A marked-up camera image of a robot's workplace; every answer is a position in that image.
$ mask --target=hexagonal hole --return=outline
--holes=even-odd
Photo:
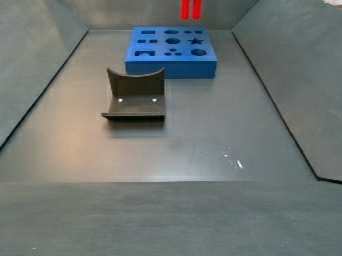
[[[196,49],[192,51],[192,54],[197,56],[205,56],[208,54],[208,51],[202,49]]]

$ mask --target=gray wall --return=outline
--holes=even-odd
[[[258,0],[204,0],[200,21],[181,20],[181,0],[61,0],[91,29],[206,26],[232,29]]]
[[[261,0],[234,28],[319,176],[342,180],[342,11]]]
[[[0,146],[86,32],[55,0],[0,0]]]

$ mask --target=black plastic part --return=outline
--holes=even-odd
[[[118,118],[165,118],[165,69],[161,71],[130,76],[108,69],[113,102],[108,119]]]

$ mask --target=red marker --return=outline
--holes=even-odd
[[[189,5],[190,5],[190,0],[182,0],[182,19],[184,20],[189,19]]]
[[[194,19],[201,18],[201,9],[202,9],[202,0],[194,0],[194,12],[193,12]]]
[[[193,10],[193,18],[200,19],[202,14],[202,0],[194,1],[194,10]],[[182,0],[182,19],[189,19],[189,11],[190,11],[190,0]]]

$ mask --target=blue foam block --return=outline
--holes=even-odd
[[[130,75],[166,69],[166,78],[214,78],[218,58],[202,27],[137,27],[126,54]]]

